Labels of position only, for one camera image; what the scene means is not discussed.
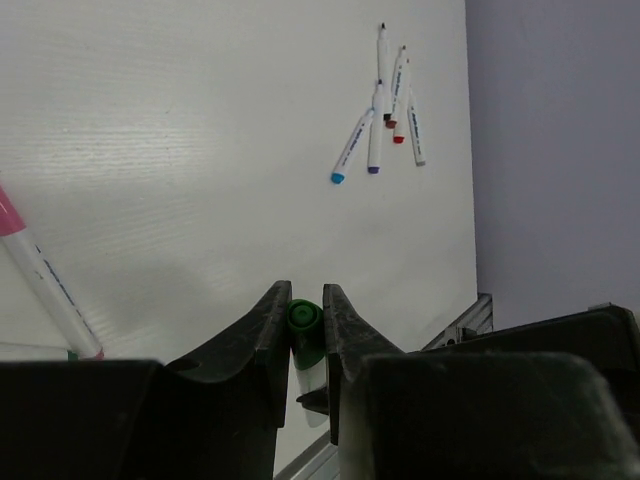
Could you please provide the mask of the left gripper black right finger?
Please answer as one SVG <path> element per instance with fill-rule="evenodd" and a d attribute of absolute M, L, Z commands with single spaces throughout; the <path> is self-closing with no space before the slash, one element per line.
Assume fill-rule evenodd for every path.
<path fill-rule="evenodd" d="M 406 353 L 323 291 L 344 479 L 635 479 L 639 329 L 605 306 Z"/>

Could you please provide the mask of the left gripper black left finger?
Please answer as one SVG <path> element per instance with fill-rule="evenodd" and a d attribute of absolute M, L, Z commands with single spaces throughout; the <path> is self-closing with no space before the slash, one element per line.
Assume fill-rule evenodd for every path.
<path fill-rule="evenodd" d="M 292 288 L 188 354 L 5 362 L 5 479 L 269 479 L 285 421 Z"/>

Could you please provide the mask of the green cap marker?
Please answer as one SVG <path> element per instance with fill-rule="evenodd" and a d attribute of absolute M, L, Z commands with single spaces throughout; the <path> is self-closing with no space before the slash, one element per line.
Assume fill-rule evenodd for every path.
<path fill-rule="evenodd" d="M 325 394 L 327 384 L 326 369 L 325 359 L 319 360 L 315 365 L 307 369 L 295 369 L 299 385 L 299 397 L 311 395 L 311 400 L 317 401 L 321 394 Z M 302 401 L 299 401 L 299 404 L 303 409 L 309 427 L 319 428 L 328 419 L 328 415 L 318 412 L 314 405 L 307 406 Z"/>

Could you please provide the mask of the green pen cap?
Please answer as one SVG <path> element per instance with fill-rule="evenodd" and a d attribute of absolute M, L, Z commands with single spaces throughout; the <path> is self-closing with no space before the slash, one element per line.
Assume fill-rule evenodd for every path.
<path fill-rule="evenodd" d="M 295 299 L 288 304 L 286 314 L 295 367 L 308 370 L 325 356 L 323 310 L 308 300 Z"/>

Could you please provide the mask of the grey cap marker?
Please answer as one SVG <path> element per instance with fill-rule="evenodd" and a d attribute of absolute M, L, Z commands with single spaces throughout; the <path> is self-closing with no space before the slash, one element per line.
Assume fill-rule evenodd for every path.
<path fill-rule="evenodd" d="M 421 124 L 419 112 L 417 109 L 417 101 L 412 88 L 409 88 L 408 91 L 407 114 L 414 154 L 414 162 L 417 167 L 423 167 L 426 165 L 426 156 L 423 146 L 423 134 L 421 133 Z"/>

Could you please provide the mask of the purple cap marker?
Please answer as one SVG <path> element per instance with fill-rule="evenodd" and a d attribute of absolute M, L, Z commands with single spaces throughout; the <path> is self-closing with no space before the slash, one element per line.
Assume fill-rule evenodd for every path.
<path fill-rule="evenodd" d="M 372 175 L 378 174 L 381 168 L 384 107 L 384 83 L 382 79 L 379 79 L 373 95 L 373 117 L 370 128 L 369 151 L 367 160 L 367 172 Z"/>

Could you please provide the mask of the dark red cap marker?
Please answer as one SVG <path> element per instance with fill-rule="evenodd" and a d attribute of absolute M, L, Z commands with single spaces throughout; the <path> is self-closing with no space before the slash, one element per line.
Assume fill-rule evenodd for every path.
<path fill-rule="evenodd" d="M 391 97 L 389 113 L 385 115 L 385 125 L 387 128 L 393 129 L 398 120 L 400 101 L 404 94 L 406 76 L 408 71 L 408 53 L 407 46 L 403 45 L 399 49 L 398 56 L 394 65 L 394 72 L 391 84 Z"/>

